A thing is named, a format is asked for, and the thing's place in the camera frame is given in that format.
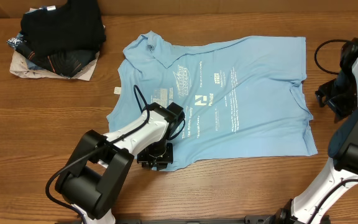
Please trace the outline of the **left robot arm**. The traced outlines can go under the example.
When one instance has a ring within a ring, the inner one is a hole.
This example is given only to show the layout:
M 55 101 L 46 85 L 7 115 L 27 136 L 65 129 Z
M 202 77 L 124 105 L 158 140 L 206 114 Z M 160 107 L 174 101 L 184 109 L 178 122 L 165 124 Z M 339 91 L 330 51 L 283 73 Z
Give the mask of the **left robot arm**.
M 111 207 L 133 162 L 145 168 L 165 169 L 173 162 L 171 140 L 184 126 L 185 112 L 175 103 L 145 107 L 141 116 L 113 133 L 86 132 L 67 164 L 50 183 L 63 197 L 53 199 L 79 214 L 82 223 L 115 223 Z

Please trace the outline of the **light blue printed t-shirt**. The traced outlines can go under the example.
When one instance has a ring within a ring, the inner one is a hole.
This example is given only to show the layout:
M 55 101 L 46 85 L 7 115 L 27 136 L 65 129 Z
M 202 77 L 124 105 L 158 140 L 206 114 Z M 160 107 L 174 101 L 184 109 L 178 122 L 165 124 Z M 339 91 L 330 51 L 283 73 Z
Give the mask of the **light blue printed t-shirt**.
M 206 159 L 312 156 L 306 106 L 304 37 L 249 36 L 203 46 L 140 35 L 123 51 L 121 93 L 110 131 L 140 116 L 133 87 L 148 103 L 180 105 L 185 122 L 173 140 L 175 171 Z

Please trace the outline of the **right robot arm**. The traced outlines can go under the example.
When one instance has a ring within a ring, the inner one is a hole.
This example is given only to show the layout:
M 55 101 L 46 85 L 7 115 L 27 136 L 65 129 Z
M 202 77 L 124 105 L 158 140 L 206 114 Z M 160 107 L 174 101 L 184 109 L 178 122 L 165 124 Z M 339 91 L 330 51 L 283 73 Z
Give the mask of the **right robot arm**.
M 327 211 L 358 184 L 358 38 L 343 40 L 340 71 L 315 92 L 321 107 L 343 121 L 328 146 L 328 160 L 307 189 L 269 217 L 246 216 L 245 223 L 330 223 Z

